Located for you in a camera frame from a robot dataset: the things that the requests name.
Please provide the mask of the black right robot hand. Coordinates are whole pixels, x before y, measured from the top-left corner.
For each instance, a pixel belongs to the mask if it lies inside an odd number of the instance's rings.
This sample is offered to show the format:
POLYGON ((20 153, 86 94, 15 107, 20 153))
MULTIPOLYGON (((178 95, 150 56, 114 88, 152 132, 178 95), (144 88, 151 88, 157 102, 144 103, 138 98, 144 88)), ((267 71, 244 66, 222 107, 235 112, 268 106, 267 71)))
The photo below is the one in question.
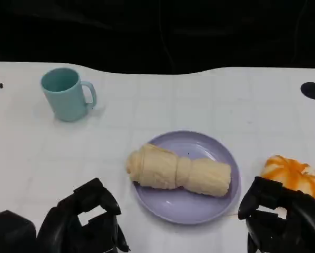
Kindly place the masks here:
POLYGON ((315 198, 255 177, 238 218, 248 228, 248 252, 315 252, 315 198))

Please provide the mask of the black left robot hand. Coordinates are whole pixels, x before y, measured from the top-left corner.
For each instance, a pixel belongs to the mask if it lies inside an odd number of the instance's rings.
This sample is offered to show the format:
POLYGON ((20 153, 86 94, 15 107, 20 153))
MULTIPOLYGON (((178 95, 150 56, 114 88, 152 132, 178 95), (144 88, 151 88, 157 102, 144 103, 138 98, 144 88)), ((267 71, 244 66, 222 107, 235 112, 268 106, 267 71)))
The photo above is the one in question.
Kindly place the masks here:
POLYGON ((120 206, 94 178, 47 213, 37 235, 40 252, 130 252, 117 221, 120 206))

